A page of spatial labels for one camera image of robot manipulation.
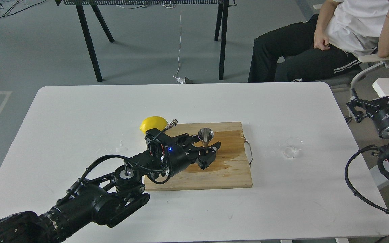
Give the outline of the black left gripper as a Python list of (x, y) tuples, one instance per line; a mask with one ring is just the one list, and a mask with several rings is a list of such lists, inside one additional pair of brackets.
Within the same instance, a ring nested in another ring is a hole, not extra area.
[(185, 133), (170, 137), (159, 129), (146, 131), (145, 140), (153, 157), (151, 162), (147, 162), (146, 168), (156, 173), (168, 171), (170, 177), (195, 163), (202, 170), (208, 168), (216, 160), (216, 152), (221, 147), (221, 142), (196, 147), (194, 144), (200, 141), (197, 135)]

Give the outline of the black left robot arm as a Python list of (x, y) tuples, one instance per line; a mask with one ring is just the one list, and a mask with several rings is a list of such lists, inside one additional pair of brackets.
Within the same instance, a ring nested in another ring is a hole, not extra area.
[(221, 143), (209, 144), (211, 129), (176, 137), (165, 131), (149, 129), (147, 149), (133, 157), (99, 157), (44, 214), (23, 211), (0, 219), (0, 243), (61, 243), (91, 222), (113, 228), (150, 200), (144, 176), (161, 185), (192, 164), (206, 169), (215, 161)]

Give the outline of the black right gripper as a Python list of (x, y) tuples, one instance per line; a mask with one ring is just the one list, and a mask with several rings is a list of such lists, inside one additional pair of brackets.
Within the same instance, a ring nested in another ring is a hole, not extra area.
[(383, 96), (372, 101), (353, 98), (347, 102), (347, 107), (350, 116), (357, 123), (369, 117), (374, 122), (378, 136), (382, 139), (389, 139), (389, 107), (387, 102), (389, 102), (389, 96)]

